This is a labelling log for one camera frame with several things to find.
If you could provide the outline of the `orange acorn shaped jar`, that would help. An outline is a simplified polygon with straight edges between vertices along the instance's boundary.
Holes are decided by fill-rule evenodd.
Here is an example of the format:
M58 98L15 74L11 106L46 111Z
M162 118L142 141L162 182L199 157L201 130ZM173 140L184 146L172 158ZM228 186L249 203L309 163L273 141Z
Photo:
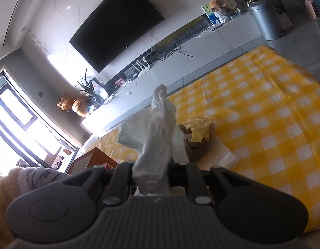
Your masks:
M87 100L84 97L75 100L72 105L72 110L81 117L87 117L89 114Z

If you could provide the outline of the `small pink photo frame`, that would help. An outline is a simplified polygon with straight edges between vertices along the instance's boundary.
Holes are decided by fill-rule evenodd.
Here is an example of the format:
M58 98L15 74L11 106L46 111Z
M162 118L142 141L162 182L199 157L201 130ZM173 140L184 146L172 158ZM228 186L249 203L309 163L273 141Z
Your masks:
M126 81L123 78L119 78L116 82L115 85L118 87L122 87L124 84L126 83Z

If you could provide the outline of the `brown plush toy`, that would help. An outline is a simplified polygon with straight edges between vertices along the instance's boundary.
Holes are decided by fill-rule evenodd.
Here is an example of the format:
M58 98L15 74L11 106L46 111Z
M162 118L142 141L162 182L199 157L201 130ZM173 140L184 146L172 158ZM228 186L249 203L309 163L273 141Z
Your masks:
M202 138L201 142L193 142L190 129L187 129L183 124L179 124L179 129L184 134L184 147L188 160L190 163L196 163L204 153L206 140Z

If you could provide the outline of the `green plant in glass vase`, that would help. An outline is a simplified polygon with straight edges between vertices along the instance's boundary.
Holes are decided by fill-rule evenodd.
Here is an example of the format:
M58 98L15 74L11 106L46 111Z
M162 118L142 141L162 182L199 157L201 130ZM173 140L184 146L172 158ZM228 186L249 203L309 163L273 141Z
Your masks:
M87 69L85 71L85 76L78 82L78 85L80 87L78 92L85 93L87 98L91 100L90 109L95 111L104 103L105 99L95 91L92 80L91 79L87 80L86 74L87 74Z

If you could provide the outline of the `white wifi router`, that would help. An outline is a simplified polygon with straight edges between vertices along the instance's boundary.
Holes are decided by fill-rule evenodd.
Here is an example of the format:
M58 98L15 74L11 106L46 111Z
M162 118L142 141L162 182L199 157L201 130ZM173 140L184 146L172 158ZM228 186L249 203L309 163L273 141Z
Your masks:
M141 77L150 70L150 64L144 56L141 56L138 59L136 59L132 65L138 71L138 77Z

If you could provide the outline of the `orange open storage box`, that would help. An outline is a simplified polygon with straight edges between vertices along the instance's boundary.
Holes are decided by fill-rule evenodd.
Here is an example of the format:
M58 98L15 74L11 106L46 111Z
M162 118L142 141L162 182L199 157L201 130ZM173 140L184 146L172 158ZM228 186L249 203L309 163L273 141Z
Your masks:
M67 174L73 175L95 165L105 165L106 169L115 169L118 162L109 157L99 148L93 148L89 152L75 159L68 168Z

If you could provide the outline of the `black wall television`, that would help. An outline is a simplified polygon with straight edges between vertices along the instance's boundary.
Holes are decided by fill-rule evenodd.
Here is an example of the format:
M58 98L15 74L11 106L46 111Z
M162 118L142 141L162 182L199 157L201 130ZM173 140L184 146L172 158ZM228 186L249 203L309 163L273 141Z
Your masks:
M149 0L104 0L69 43L100 73L164 19Z

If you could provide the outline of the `teddy bear on console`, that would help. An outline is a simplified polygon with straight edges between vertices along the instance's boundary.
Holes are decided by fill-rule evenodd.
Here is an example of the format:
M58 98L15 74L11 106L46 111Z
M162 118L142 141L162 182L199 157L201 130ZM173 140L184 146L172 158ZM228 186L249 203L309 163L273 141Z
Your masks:
M227 14L226 10L222 7L221 2L219 0L211 0L209 1L209 6L213 11L214 15L218 18L220 23L227 23L230 21L230 17Z

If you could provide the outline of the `pink small stool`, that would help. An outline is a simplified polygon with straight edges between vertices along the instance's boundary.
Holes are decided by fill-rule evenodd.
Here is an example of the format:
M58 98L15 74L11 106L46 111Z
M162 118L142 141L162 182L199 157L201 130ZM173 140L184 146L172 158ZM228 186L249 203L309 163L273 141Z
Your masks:
M309 16L316 20L320 18L320 11L317 4L313 0L305 0L305 6Z

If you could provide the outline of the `white tissue cloth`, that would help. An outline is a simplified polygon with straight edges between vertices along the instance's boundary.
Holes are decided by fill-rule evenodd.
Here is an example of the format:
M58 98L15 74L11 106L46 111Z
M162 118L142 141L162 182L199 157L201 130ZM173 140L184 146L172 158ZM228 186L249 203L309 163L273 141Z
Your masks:
M132 178L139 193L171 193L167 168L171 161L188 163L184 134L176 124L176 107L167 98L167 88L159 85L150 109L142 109L120 126L118 143L138 152Z

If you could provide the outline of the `yellow cleaning cloth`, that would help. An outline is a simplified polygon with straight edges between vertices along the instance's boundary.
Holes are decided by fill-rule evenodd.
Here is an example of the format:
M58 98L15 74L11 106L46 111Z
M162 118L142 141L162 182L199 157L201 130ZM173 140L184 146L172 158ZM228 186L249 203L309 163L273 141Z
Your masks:
M184 125L187 129L192 131L192 142L200 143L204 139L209 140L210 120L191 117Z

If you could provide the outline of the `woven basket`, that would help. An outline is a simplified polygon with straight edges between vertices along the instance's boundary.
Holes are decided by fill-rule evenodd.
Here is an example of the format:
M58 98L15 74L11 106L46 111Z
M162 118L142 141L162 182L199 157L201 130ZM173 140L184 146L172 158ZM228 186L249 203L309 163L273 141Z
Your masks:
M274 15L278 19L280 27L283 31L290 30L293 27L293 24L290 21L288 15L285 12L283 12L281 9L275 9Z

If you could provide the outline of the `yellow checkered tablecloth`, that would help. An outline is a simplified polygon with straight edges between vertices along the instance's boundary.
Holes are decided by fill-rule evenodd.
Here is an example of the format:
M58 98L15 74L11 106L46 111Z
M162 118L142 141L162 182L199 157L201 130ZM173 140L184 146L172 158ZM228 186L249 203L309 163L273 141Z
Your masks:
M239 158L234 171L306 206L306 231L320 229L320 84L260 46L169 97L178 124L211 122Z

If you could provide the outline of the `green picture book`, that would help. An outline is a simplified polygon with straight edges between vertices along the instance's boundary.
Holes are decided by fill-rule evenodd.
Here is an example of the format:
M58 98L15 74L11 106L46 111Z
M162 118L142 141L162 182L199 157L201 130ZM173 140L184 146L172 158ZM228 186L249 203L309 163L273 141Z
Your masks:
M210 0L201 7L212 25L227 23L241 14L235 0Z

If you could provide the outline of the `white marble TV console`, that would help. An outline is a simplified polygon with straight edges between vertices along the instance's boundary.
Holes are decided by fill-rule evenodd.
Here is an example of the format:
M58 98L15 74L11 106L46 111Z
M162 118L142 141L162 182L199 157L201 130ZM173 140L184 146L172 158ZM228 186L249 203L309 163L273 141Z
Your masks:
M171 94L243 55L243 46L260 37L255 18L246 13L212 32L193 38L185 42L179 52L155 63L144 75L119 91L111 101L86 117L81 126L89 133L103 135L149 106L153 92L160 84L165 85L167 93Z

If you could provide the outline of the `dried yellow flowers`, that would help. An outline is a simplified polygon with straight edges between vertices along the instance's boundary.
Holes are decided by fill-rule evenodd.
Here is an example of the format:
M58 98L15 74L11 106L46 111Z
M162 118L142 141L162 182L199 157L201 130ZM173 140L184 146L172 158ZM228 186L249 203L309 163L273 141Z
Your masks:
M60 109L63 112L69 112L72 110L72 106L74 104L74 99L70 98L67 95L63 95L59 98L59 100L56 103L56 106L58 109Z

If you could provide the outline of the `grey metal trash bin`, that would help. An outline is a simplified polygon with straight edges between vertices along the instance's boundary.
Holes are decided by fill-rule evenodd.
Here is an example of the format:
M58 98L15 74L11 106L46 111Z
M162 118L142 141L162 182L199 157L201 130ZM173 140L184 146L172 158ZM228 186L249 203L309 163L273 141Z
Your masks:
M281 37L282 29L269 1L252 2L249 4L248 10L255 18L264 40L271 41Z

